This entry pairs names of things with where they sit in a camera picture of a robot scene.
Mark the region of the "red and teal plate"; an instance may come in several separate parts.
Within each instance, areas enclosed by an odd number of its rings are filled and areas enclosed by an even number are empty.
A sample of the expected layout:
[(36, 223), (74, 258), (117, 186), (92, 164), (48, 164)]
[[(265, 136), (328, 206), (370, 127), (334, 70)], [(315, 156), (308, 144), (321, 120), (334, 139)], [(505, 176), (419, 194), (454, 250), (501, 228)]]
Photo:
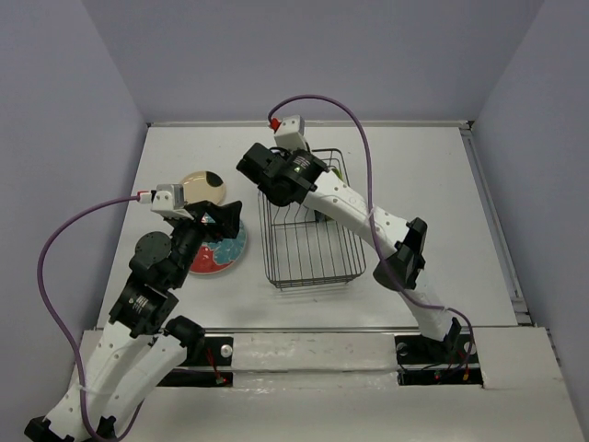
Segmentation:
[(230, 268), (243, 255), (248, 240), (244, 222), (239, 221), (235, 238), (224, 238), (218, 242), (203, 242), (190, 267), (190, 273), (212, 275)]

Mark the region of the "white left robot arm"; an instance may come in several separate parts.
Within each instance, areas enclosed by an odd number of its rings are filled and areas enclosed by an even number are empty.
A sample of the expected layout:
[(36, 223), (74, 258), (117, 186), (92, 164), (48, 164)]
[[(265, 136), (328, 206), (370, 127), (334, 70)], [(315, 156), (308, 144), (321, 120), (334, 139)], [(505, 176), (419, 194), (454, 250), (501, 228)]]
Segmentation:
[(181, 363), (202, 357), (204, 329), (170, 316), (204, 242), (234, 238), (240, 203), (166, 203), (155, 198), (153, 212), (172, 227), (170, 234), (144, 234), (129, 262), (130, 275), (110, 310), (108, 323), (87, 361), (69, 331), (77, 381), (24, 434), (32, 441), (121, 441), (130, 433), (146, 396)]

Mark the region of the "lime green plate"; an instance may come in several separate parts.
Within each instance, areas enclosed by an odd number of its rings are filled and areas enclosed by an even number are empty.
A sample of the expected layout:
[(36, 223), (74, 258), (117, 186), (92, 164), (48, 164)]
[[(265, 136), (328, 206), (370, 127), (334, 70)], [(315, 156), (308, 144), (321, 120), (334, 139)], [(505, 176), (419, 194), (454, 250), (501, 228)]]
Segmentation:
[(336, 175), (338, 177), (339, 180), (343, 180), (343, 176), (341, 174), (341, 171), (335, 167), (331, 167), (329, 169), (334, 175)]

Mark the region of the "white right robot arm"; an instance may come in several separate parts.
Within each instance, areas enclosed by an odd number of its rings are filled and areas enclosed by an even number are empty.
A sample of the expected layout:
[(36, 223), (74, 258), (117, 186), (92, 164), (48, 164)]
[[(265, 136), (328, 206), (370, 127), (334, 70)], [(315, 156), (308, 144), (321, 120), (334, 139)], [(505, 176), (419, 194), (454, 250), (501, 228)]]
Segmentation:
[(319, 212), (371, 246), (378, 256), (374, 279), (401, 295), (417, 321), (425, 353), (432, 360), (444, 361), (456, 351), (458, 320), (438, 296), (416, 290), (417, 279), (425, 267), (425, 221), (419, 217), (407, 221), (370, 204), (305, 149), (281, 155), (256, 143), (239, 160), (237, 170), (271, 204), (299, 204)]

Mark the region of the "beige plate black spot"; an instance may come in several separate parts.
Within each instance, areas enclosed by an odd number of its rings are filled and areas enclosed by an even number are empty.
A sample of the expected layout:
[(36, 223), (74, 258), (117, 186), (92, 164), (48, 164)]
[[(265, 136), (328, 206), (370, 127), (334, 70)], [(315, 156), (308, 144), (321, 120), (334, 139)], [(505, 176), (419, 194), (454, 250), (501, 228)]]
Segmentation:
[(226, 196), (225, 181), (210, 170), (194, 171), (179, 181), (187, 204), (209, 201), (220, 204)]

